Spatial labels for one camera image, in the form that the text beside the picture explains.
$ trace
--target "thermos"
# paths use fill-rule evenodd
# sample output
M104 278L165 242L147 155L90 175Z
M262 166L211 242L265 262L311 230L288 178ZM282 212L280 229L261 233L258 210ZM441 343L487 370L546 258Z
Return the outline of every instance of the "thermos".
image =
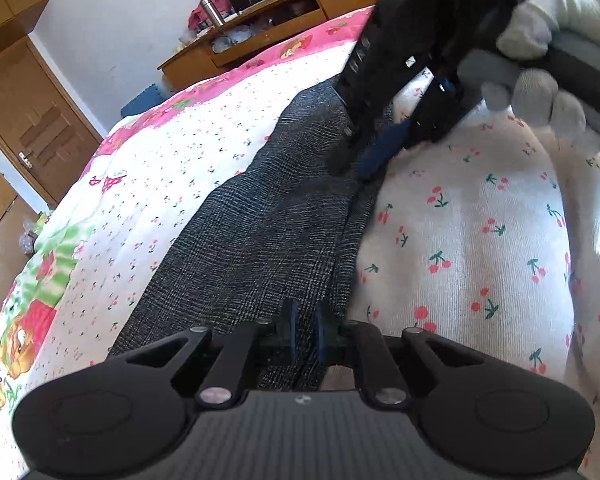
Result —
M205 9L206 15L216 27L224 25L224 18L222 14L218 12L218 9L211 0L200 0L200 5Z

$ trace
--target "metal screw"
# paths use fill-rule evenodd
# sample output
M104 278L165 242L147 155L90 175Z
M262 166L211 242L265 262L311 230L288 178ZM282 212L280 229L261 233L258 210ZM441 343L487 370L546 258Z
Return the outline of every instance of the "metal screw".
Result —
M296 404L300 404L300 406L306 406L311 402L311 397L308 395L298 395L294 400Z
M222 404L231 399L231 392L226 388L212 386L200 392L200 399L204 400L207 404Z
M381 404L400 404L407 398L407 393L398 388L383 388L376 393L376 400Z

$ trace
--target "wooden dresser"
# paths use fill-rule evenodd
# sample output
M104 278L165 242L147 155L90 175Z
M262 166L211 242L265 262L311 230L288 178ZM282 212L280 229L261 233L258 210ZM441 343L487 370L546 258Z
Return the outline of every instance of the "wooden dresser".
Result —
M264 0L245 12L211 29L158 67L174 90L227 72L268 46L315 27L331 18L372 5L376 0ZM236 25L271 19L273 26L248 40L215 54L211 43L219 34Z

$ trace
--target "blue stool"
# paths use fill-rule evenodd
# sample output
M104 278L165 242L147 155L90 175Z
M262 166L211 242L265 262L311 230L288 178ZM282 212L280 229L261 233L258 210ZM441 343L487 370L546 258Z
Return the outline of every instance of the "blue stool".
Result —
M132 99L128 104L124 105L120 110L123 117L129 115L138 115L149 108L153 108L167 100L168 96L164 95L157 85L153 84L149 88L140 92L137 97Z

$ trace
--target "circular pad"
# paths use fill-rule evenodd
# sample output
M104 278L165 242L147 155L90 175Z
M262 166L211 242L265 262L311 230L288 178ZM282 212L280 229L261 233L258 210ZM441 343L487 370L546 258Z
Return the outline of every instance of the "circular pad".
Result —
M13 433L32 470L60 478L115 476L163 455L185 422L182 400L159 368L115 360L26 395Z
M575 391L521 368L449 368L424 401L420 426L454 462L496 476L540 476L576 465L594 431Z

